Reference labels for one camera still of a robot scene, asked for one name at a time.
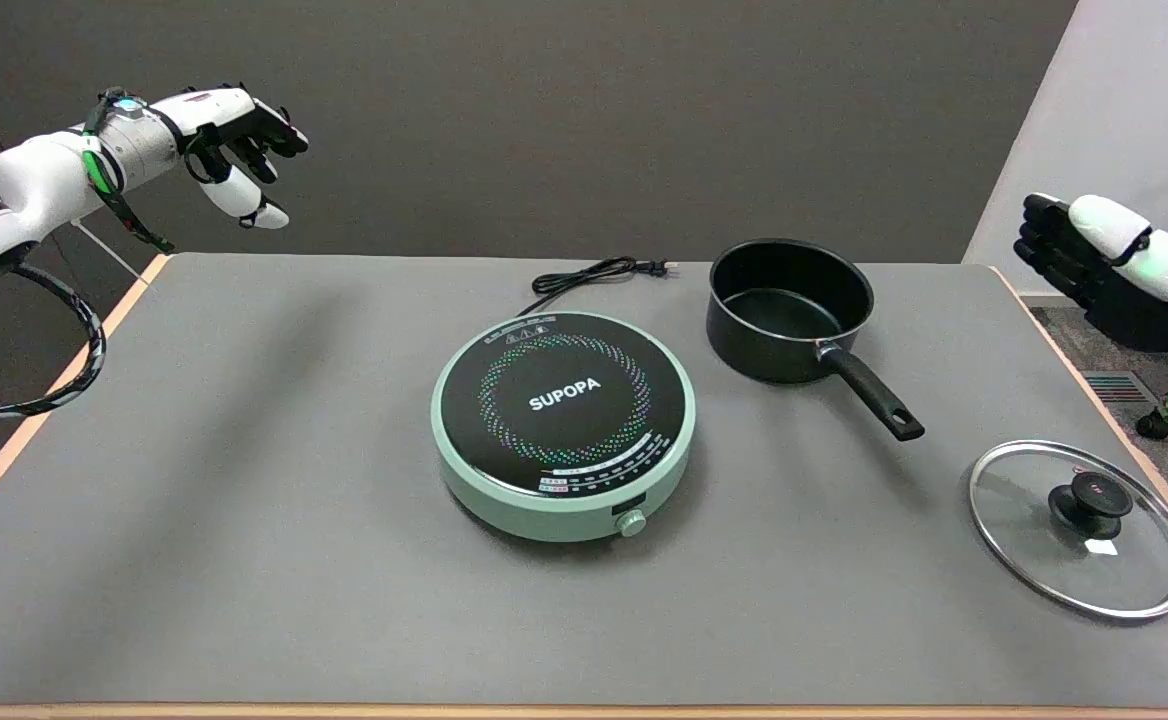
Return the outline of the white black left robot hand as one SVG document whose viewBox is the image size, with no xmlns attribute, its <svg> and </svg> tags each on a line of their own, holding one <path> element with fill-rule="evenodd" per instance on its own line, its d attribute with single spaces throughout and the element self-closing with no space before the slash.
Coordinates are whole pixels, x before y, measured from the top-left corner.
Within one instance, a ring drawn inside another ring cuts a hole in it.
<svg viewBox="0 0 1168 720">
<path fill-rule="evenodd" d="M 308 136 L 286 110 L 241 85 L 190 88 L 150 110 L 169 124 L 185 169 L 213 205 L 245 229 L 287 227 L 288 213 L 260 188 L 278 181 L 272 155 L 296 158 L 310 150 Z"/>
</svg>

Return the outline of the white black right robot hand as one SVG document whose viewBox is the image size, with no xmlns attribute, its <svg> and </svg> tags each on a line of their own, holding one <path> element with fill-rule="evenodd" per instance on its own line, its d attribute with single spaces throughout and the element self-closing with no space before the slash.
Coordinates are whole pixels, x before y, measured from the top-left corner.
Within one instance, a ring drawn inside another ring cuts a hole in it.
<svg viewBox="0 0 1168 720">
<path fill-rule="evenodd" d="M 1114 200 L 1023 200 L 1015 255 L 1110 341 L 1168 352 L 1168 231 Z"/>
</svg>

